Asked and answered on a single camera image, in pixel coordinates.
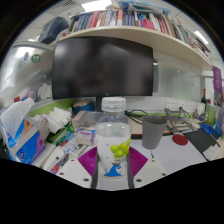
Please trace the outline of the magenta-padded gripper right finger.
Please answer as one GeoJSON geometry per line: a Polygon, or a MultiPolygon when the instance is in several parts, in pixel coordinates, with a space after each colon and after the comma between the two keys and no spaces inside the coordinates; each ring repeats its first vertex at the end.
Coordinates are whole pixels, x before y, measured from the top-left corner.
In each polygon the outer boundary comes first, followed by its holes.
{"type": "Polygon", "coordinates": [[[130,189],[143,187],[167,175],[167,171],[156,159],[146,158],[133,147],[129,149],[127,176],[130,189]]]}

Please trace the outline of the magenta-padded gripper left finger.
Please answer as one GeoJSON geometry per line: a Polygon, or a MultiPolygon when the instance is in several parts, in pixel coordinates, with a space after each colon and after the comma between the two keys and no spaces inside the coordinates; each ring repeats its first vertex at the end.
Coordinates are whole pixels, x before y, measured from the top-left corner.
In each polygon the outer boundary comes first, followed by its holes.
{"type": "Polygon", "coordinates": [[[57,176],[83,188],[95,189],[98,180],[97,148],[90,149],[78,159],[69,159],[57,176]]]}

